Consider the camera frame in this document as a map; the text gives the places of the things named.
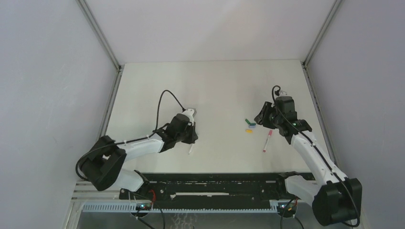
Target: white table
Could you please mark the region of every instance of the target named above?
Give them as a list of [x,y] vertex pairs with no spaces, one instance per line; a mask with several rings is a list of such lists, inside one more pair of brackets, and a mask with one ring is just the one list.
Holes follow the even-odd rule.
[[[247,133],[271,88],[278,84],[295,101],[298,118],[306,119],[326,150],[320,124],[298,60],[127,63],[121,78],[107,135],[130,140],[155,127],[159,96],[171,90],[184,107],[196,108],[199,139],[178,143],[160,154],[126,162],[125,168],[153,173],[309,172],[300,155],[278,130],[263,153],[269,129],[257,126]],[[170,94],[160,107],[159,127],[181,109]]]

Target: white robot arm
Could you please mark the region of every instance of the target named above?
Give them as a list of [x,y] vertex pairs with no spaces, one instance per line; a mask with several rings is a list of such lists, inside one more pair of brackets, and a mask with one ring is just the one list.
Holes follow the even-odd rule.
[[109,136],[103,136],[90,152],[78,160],[76,173],[90,181],[98,191],[106,190],[114,184],[135,192],[144,184],[145,178],[138,171],[123,169],[122,165],[139,156],[164,152],[173,148],[177,142],[195,143],[198,139],[195,114],[195,109],[186,109],[151,136],[141,139],[117,143]]
[[307,181],[296,172],[284,173],[277,180],[279,189],[312,206],[315,218],[323,226],[351,219],[357,219],[358,226],[361,183],[356,178],[349,179],[317,144],[310,125],[297,119],[291,96],[277,85],[272,89],[272,96],[273,104],[265,102],[255,121],[264,127],[278,129],[304,159],[316,180],[316,183]]

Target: black cable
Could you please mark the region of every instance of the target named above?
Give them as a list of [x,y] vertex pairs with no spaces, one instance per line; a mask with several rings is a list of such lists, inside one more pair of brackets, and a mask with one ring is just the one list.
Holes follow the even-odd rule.
[[[271,97],[273,98],[273,103],[274,103],[274,107],[276,110],[278,110],[278,107],[276,106],[276,100],[274,99],[274,89],[278,87],[278,89],[280,90],[281,87],[278,85],[275,85],[272,89],[271,89]],[[302,131],[298,130],[284,115],[282,112],[279,112],[279,114],[281,114],[281,116],[284,118],[284,120],[287,121],[288,124],[290,124],[296,131],[298,131],[298,133],[302,134],[309,142],[310,145],[317,151],[317,153],[319,154],[319,156],[322,158],[323,162],[326,164],[326,166],[328,167],[328,169],[332,172],[332,167],[329,165],[329,163],[326,161],[325,157],[323,156],[323,154],[319,151],[319,149],[313,144],[313,141],[306,135],[304,134]],[[354,211],[356,212],[356,218],[357,218],[357,223],[355,225],[351,225],[348,224],[346,222],[342,222],[344,225],[351,227],[351,228],[356,228],[360,225],[360,214],[359,211],[357,210],[356,204],[354,203],[353,197],[350,194],[349,190],[347,189],[346,185],[344,184],[344,182],[342,181],[342,179],[340,179],[340,177],[336,174],[333,173],[333,175],[339,180],[339,182],[343,185],[344,189],[347,192],[347,195],[349,196],[353,207],[354,207]]]
[[139,220],[141,223],[145,224],[148,228],[150,229],[155,229],[154,227],[152,227],[149,223],[145,222],[143,219],[141,218],[137,218],[137,220]]
[[284,215],[287,212],[288,206],[291,204],[292,201],[294,201],[294,199],[291,199],[285,206],[284,206],[284,211],[283,214],[281,215],[281,220],[280,220],[280,228],[283,229],[283,219],[284,219]]
[[129,191],[128,190],[128,192],[130,192],[130,193],[132,193],[132,194],[134,194],[134,195],[136,195],[136,196],[139,196],[139,197],[141,197],[141,198],[144,198],[144,199],[147,199],[147,200],[149,200],[150,202],[152,202],[152,206],[154,206],[155,204],[156,204],[156,206],[158,206],[158,209],[160,210],[160,213],[162,214],[162,219],[163,219],[163,229],[165,229],[165,227],[166,227],[166,219],[165,219],[165,216],[164,216],[164,213],[163,213],[163,211],[162,211],[162,208],[156,203],[156,202],[153,202],[153,200],[151,200],[151,199],[149,199],[149,198],[147,198],[147,197],[144,197],[143,195],[140,195],[140,194],[138,194],[138,193],[135,193],[135,192],[131,192],[131,191]]
[[294,219],[296,219],[298,221],[298,223],[301,225],[302,229],[305,229],[304,225],[302,225],[302,223],[301,223],[301,220],[299,220],[296,216],[294,216]]
[[184,107],[183,107],[183,105],[179,102],[179,100],[177,99],[177,97],[171,92],[171,91],[169,91],[169,90],[164,90],[163,92],[162,92],[162,94],[160,94],[160,98],[159,98],[159,103],[158,103],[158,113],[157,113],[157,115],[156,115],[156,126],[155,126],[155,131],[158,129],[158,124],[159,124],[159,110],[160,110],[160,103],[161,103],[161,101],[162,101],[162,97],[163,97],[163,94],[165,93],[165,92],[168,92],[168,93],[170,93],[172,96],[173,96],[173,98],[177,101],[177,103],[180,105],[180,107],[182,108],[182,110],[183,111],[185,111],[186,109],[184,109]]
[[348,223],[346,223],[346,222],[342,222],[342,224],[344,224],[344,225],[346,225],[346,226],[348,226],[348,227],[350,227],[350,228],[356,228],[356,227],[358,227],[358,226],[360,225],[360,214],[359,214],[359,211],[357,210],[357,207],[356,207],[356,205],[354,204],[354,200],[353,200],[353,197],[350,195],[349,189],[348,189],[348,188],[346,187],[346,185],[343,183],[342,179],[341,179],[336,173],[333,173],[333,174],[334,174],[335,177],[339,180],[339,182],[343,185],[344,189],[346,190],[347,194],[349,195],[350,200],[351,200],[352,203],[353,203],[354,211],[356,212],[356,218],[357,218],[356,224],[352,225],[352,224],[348,224]]
[[177,97],[176,97],[171,91],[169,91],[169,90],[164,90],[164,91],[162,92],[162,94],[160,94],[160,98],[159,98],[158,113],[157,113],[157,115],[156,115],[156,126],[155,126],[155,130],[153,131],[153,133],[152,133],[150,136],[142,137],[142,138],[138,138],[138,139],[132,139],[132,140],[125,141],[125,142],[112,143],[112,144],[109,144],[109,145],[105,145],[105,146],[102,146],[102,147],[93,149],[93,150],[91,150],[91,151],[85,153],[85,154],[77,161],[77,163],[76,163],[75,171],[76,171],[77,176],[80,177],[82,180],[88,181],[88,179],[87,179],[86,177],[82,176],[82,175],[79,173],[79,165],[81,164],[83,158],[84,158],[85,156],[89,155],[90,153],[92,153],[92,152],[94,152],[94,151],[96,151],[96,150],[105,148],[105,147],[117,146],[117,145],[122,145],[122,144],[131,143],[131,142],[136,142],[136,141],[142,141],[142,140],[148,139],[149,137],[152,137],[152,136],[156,133],[156,131],[158,130],[160,103],[161,103],[161,101],[162,101],[162,97],[163,97],[163,94],[164,94],[165,92],[170,93],[170,94],[174,97],[174,99],[177,101],[177,103],[178,103],[178,104],[180,105],[180,107],[182,108],[182,111],[185,111],[185,110],[186,110],[186,109],[184,109],[183,105],[179,102],[179,100],[177,99]]

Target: black bracket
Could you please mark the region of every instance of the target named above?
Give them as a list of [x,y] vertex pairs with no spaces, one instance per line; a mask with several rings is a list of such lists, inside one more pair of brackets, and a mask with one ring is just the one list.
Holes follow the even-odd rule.
[[[306,180],[314,180],[311,173],[300,173]],[[138,194],[149,199],[156,195],[156,203],[166,209],[267,209],[269,200],[292,199],[277,184],[279,173],[254,174],[156,174],[144,173],[149,181]],[[225,193],[225,195],[197,196],[191,193]],[[134,195],[122,189],[119,199]]]

